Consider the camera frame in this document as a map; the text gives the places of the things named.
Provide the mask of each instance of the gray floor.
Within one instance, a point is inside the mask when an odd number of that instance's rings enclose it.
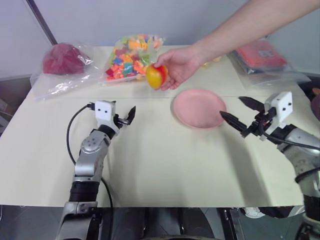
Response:
[[[149,226],[149,236],[179,235],[176,208],[151,208],[150,216],[154,224]],[[225,240],[223,228],[216,208],[201,209],[210,223],[214,235]],[[115,210],[113,229],[117,228],[120,212]],[[62,208],[60,207],[20,207],[4,205],[0,220],[0,240],[54,240]],[[302,216],[276,219],[264,216],[251,219],[240,214],[240,222],[246,240],[293,240]]]

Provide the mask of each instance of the table surface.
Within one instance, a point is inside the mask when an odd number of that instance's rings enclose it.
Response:
[[[173,46],[164,46],[164,52]],[[111,47],[96,47],[103,66]],[[293,113],[287,123],[319,136],[319,122],[309,100],[293,84],[246,90],[231,62],[223,57],[201,68],[176,90],[154,91],[146,82],[112,86],[93,84],[59,97],[36,101],[31,90],[0,138],[0,204],[61,207],[69,198],[74,166],[66,148],[70,118],[96,100],[116,100],[125,116],[136,106],[131,126],[112,140],[103,177],[117,207],[245,207],[303,204],[290,162],[268,141],[240,134],[223,123],[193,129],[171,112],[176,95],[190,88],[215,92],[227,110],[249,125],[256,112],[238,96],[263,102],[272,93],[292,91]],[[83,111],[70,131],[74,156],[82,140],[96,128],[94,113]],[[103,184],[99,206],[109,206]]]

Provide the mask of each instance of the plastic bag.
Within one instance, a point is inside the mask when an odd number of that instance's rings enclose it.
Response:
[[[310,81],[307,76],[295,71],[286,58],[265,39],[240,47],[228,56],[245,88]]]
[[[59,43],[44,55],[41,70],[31,76],[30,83],[35,98],[40,100],[88,86],[102,77],[92,46]]]
[[[157,35],[137,34],[124,36],[115,43],[106,63],[102,85],[142,80],[146,68],[157,60],[157,50],[164,39]]]

